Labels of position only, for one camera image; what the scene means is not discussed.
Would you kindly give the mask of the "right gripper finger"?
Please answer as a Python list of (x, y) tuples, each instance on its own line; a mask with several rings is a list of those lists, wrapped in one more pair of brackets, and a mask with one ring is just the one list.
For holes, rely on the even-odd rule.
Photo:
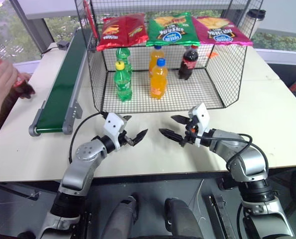
[(180, 134), (178, 134), (170, 129), (167, 129), (167, 128), (159, 128), (158, 130), (163, 136), (179, 143), (179, 145), (182, 146), (183, 137)]
[(180, 124), (188, 124), (189, 123), (189, 118), (187, 118), (185, 116), (173, 115), (173, 116), (171, 116), (171, 118)]

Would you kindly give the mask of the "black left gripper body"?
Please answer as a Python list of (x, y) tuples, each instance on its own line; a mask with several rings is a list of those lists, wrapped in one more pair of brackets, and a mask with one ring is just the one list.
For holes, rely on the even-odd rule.
[(124, 146), (126, 144), (130, 145), (130, 146), (134, 146), (135, 143), (134, 141), (127, 136), (127, 132), (125, 130), (123, 130), (119, 136), (118, 136), (118, 142), (120, 144), (120, 146)]

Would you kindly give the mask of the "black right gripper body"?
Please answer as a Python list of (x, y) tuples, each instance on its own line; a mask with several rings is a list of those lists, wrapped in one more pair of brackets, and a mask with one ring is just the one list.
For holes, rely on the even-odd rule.
[(196, 135), (198, 133), (198, 123), (199, 120), (197, 117), (188, 118), (182, 117), (182, 124), (185, 125), (185, 137), (181, 141), (180, 145), (184, 147), (187, 143), (194, 144), (196, 140)]

